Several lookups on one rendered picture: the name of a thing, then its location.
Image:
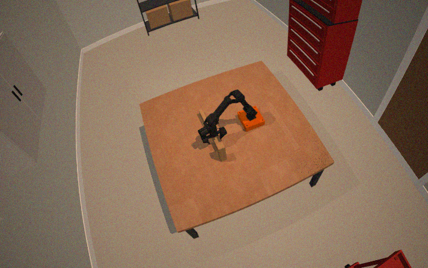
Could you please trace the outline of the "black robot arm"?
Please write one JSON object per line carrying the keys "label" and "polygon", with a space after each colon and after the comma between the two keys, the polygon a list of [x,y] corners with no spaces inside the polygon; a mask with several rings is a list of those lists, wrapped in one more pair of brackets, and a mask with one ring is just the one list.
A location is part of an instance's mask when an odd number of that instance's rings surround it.
{"label": "black robot arm", "polygon": [[[233,96],[235,99],[231,99],[231,96]],[[249,121],[256,119],[255,115],[257,115],[257,111],[246,102],[245,96],[239,90],[234,90],[224,98],[223,102],[217,107],[217,109],[213,113],[207,116],[203,123],[204,127],[198,130],[200,136],[204,137],[210,132],[215,132],[217,130],[216,125],[219,124],[218,121],[221,114],[230,104],[239,102],[243,105],[242,109],[246,113],[247,119],[249,119]]]}

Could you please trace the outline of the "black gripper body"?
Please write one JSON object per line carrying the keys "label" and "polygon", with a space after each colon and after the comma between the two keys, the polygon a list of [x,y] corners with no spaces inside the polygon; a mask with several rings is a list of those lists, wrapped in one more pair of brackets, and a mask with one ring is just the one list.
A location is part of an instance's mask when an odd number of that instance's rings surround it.
{"label": "black gripper body", "polygon": [[[210,131],[209,131],[210,132]],[[208,135],[208,136],[204,136],[204,137],[201,137],[201,139],[202,139],[202,141],[203,141],[203,143],[206,143],[206,142],[208,142],[209,140],[208,139],[210,139],[210,138],[214,138],[214,137],[216,137],[216,136],[218,136],[218,134],[222,134],[223,136],[224,135],[226,135],[227,134],[227,131],[226,131],[226,129],[225,129],[225,127],[221,127],[221,128],[219,128],[219,130],[217,131],[215,131],[215,132],[210,132],[210,135]]]}

